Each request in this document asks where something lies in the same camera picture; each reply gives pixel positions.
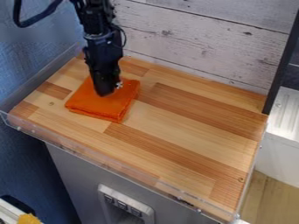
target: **orange cloth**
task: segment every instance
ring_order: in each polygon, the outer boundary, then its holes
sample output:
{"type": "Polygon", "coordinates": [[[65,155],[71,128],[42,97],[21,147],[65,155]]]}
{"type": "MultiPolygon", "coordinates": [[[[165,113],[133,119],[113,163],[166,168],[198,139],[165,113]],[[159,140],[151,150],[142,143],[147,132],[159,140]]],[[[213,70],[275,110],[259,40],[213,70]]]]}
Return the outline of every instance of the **orange cloth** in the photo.
{"type": "Polygon", "coordinates": [[[96,94],[93,80],[89,76],[66,102],[66,107],[74,113],[120,123],[140,86],[138,80],[122,79],[122,82],[122,88],[100,97],[96,94]]]}

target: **wooden wall panel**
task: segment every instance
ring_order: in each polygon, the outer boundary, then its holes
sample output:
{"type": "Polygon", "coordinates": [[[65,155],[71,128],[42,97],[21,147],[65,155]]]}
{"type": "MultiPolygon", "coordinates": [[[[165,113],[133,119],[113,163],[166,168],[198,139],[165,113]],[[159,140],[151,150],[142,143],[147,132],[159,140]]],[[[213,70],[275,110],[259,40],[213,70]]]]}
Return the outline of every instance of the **wooden wall panel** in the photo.
{"type": "Polygon", "coordinates": [[[179,11],[289,33],[298,0],[140,0],[179,11]]]}
{"type": "Polygon", "coordinates": [[[269,89],[288,38],[277,31],[145,3],[114,3],[132,53],[187,67],[217,81],[220,77],[247,84],[253,91],[269,89]]]}

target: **wooden tabletop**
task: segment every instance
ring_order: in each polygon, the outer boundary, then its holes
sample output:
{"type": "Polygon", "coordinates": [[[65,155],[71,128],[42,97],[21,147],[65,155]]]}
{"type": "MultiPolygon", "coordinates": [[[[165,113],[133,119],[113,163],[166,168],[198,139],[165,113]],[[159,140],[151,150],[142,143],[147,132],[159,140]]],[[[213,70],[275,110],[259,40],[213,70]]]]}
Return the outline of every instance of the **wooden tabletop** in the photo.
{"type": "Polygon", "coordinates": [[[141,81],[122,124],[64,107],[89,75],[80,57],[10,114],[58,134],[36,133],[41,138],[228,220],[226,213],[237,211],[265,128],[265,96],[129,57],[121,67],[123,77],[141,81]]]}

